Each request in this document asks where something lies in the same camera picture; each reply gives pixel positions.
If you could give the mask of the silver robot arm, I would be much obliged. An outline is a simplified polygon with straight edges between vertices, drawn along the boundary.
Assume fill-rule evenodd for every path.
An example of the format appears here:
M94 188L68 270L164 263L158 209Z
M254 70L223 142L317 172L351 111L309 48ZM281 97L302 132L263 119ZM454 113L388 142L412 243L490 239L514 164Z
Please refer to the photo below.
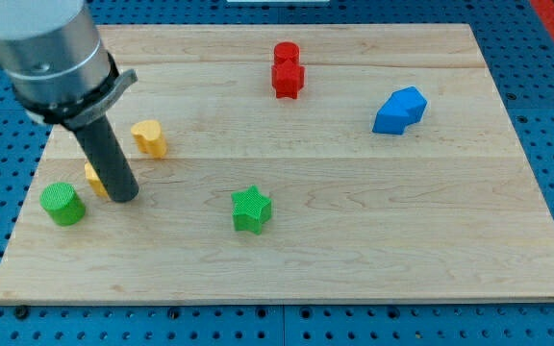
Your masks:
M138 195L106 116L138 77L118 70L86 1L0 0L0 67L34 121L75 135L113 201Z

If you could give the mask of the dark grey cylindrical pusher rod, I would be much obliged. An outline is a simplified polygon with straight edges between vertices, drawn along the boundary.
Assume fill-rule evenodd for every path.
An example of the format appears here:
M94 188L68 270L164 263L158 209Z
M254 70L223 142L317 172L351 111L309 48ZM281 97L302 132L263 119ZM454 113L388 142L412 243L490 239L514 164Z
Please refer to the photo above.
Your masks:
M104 186L117 203L132 201L139 184L106 116L74 132L81 148Z

